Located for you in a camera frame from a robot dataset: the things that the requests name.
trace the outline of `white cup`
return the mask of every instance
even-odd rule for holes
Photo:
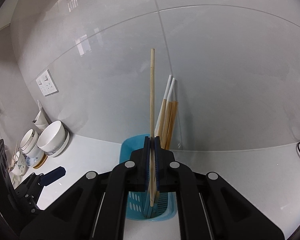
[[[12,167],[13,169],[11,172],[17,176],[26,173],[27,171],[26,158],[24,157],[23,154],[20,153],[20,151],[18,151],[16,155],[13,157]]]

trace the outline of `wall socket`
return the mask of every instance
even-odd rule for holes
[[[44,96],[58,91],[48,69],[36,79],[36,82]]]

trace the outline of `tile grout line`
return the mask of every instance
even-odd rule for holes
[[[154,0],[154,3],[155,3],[155,6],[157,7],[157,12],[158,12],[158,17],[159,17],[159,21],[160,21],[160,25],[161,25],[161,29],[162,29],[163,39],[164,39],[164,43],[165,43],[166,50],[167,50],[167,55],[168,55],[169,67],[170,67],[171,75],[173,76],[172,64],[171,64],[170,53],[169,53],[169,49],[168,49],[167,38],[166,38],[166,34],[164,32],[163,23],[162,23],[162,19],[161,19],[160,10],[159,10],[159,6],[158,6],[157,0]],[[176,89],[176,87],[174,87],[174,91],[173,92],[174,92],[175,98],[177,99],[176,90],[175,89]],[[177,113],[178,113],[177,116],[178,116],[178,125],[179,125],[179,131],[180,131],[180,143],[181,143],[181,149],[183,150],[179,108],[177,110]]]
[[[242,8],[242,9],[248,9],[248,10],[253,10],[253,11],[257,11],[257,12],[263,12],[263,13],[266,13],[266,14],[269,14],[269,15],[272,15],[274,17],[277,17],[279,19],[282,19],[282,20],[285,20],[287,22],[290,22],[291,24],[297,26],[300,28],[300,26],[294,22],[291,22],[285,18],[282,18],[278,15],[275,15],[275,14],[272,14],[272,13],[269,13],[269,12],[265,12],[265,11],[261,11],[261,10],[258,10],[258,9],[254,9],[254,8],[249,8],[249,7],[244,7],[244,6],[238,6],[238,5],[231,5],[231,4],[193,4],[193,5],[186,5],[186,6],[177,6],[177,7],[171,7],[171,8],[165,8],[165,9],[162,9],[160,10],[159,12],[163,12],[163,11],[169,11],[169,10],[174,10],[174,9],[182,9],[182,8],[191,8],[191,7],[200,7],[200,6],[228,6],[228,7],[235,7],[235,8]]]

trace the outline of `chopstick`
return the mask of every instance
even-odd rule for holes
[[[161,109],[160,109],[161,115],[159,113],[160,122],[159,122],[159,127],[158,127],[158,136],[160,138],[162,138],[163,125],[164,125],[164,116],[165,116],[165,113],[166,113],[167,98],[168,98],[168,93],[169,93],[169,87],[170,87],[170,83],[171,83],[171,78],[172,78],[172,76],[169,75],[167,86],[166,86],[166,90],[164,92],[164,96],[163,96],[163,100],[162,100]]]
[[[169,88],[171,85],[171,79],[172,79],[172,76],[169,75],[166,90],[164,92],[164,96],[163,96],[163,100],[162,100],[162,104],[161,104],[161,108],[160,108],[160,112],[159,112],[159,116],[158,116],[158,120],[157,120],[157,124],[156,124],[155,130],[154,130],[154,136],[160,136],[160,138],[162,136],[162,131],[163,131],[164,115],[165,115],[165,110],[166,110],[166,105],[167,105],[168,92],[169,92]]]
[[[150,206],[154,206],[154,198],[156,195],[155,187],[155,160],[154,160],[154,49],[151,49],[150,57]]]
[[[175,78],[172,79],[168,97],[167,97],[167,106],[166,106],[166,111],[165,111],[165,115],[164,115],[162,139],[160,139],[162,149],[165,149],[165,146],[167,144],[167,135],[168,135],[168,129],[169,129],[169,123],[170,123],[170,117],[171,117],[171,111],[172,111],[172,102],[170,100],[171,100],[171,96],[172,96],[172,92],[173,92],[174,83],[175,83]]]
[[[170,143],[171,143],[171,138],[172,138],[172,133],[173,133],[173,128],[174,128],[174,123],[176,120],[177,111],[178,111],[178,101],[173,101],[171,117],[170,117],[170,122],[169,122],[169,128],[168,128],[167,143],[165,145],[166,150],[169,150],[169,148],[170,148]]]

